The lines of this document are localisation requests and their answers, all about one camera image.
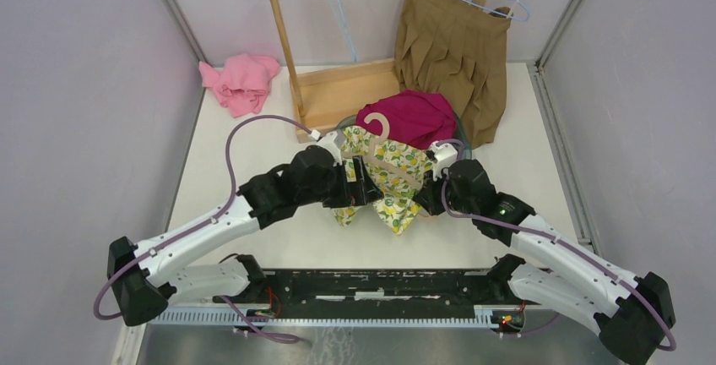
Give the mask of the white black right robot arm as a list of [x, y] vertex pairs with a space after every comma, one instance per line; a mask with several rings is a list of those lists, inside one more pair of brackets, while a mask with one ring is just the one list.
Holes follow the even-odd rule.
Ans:
[[538, 303], [592, 331], [626, 364], [676, 349], [669, 285], [654, 272], [638, 276], [565, 237], [532, 206], [497, 191], [477, 160], [431, 170], [418, 183], [414, 200], [429, 214], [469, 219], [483, 236], [545, 266], [504, 256], [507, 272], [487, 282], [494, 302]]

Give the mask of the wooden clothes rack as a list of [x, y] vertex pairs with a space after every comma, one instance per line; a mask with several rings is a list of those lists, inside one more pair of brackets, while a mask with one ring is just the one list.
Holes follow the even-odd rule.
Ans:
[[[340, 119], [357, 114], [365, 105], [408, 90], [400, 87], [395, 74], [394, 51], [390, 58], [380, 61], [297, 73], [279, 0], [269, 1], [286, 58], [296, 117], [301, 123], [314, 128], [333, 128]], [[490, 10], [476, 0], [464, 1], [487, 13], [499, 9]], [[512, 22], [512, 10], [500, 8], [507, 10], [504, 16]]]

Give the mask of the brown skirt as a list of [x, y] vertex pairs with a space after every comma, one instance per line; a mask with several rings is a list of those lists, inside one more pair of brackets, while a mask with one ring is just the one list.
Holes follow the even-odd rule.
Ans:
[[506, 12], [464, 0], [404, 0], [399, 16], [400, 87], [443, 95], [473, 148], [494, 141], [507, 107]]

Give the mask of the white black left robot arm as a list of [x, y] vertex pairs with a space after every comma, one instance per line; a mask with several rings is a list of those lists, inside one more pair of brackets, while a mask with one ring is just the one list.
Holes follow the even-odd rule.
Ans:
[[[355, 180], [346, 173], [352, 167]], [[337, 162], [326, 149], [311, 145], [291, 162], [252, 177], [235, 190], [223, 207], [172, 232], [132, 242], [114, 240], [108, 248], [105, 291], [119, 307], [127, 326], [148, 323], [171, 305], [204, 297], [238, 296], [259, 301], [265, 279], [252, 258], [214, 265], [197, 259], [239, 237], [291, 218], [308, 204], [326, 209], [358, 207], [382, 199], [359, 156]]]

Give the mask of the magenta cloth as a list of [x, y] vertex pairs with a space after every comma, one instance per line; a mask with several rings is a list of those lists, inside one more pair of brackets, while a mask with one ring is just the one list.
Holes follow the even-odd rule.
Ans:
[[369, 133], [380, 134], [377, 122], [366, 122], [368, 114], [377, 112], [389, 124], [388, 138], [420, 150], [431, 143], [451, 139], [457, 128], [453, 109], [447, 99], [438, 93], [404, 90], [360, 109], [355, 124]]

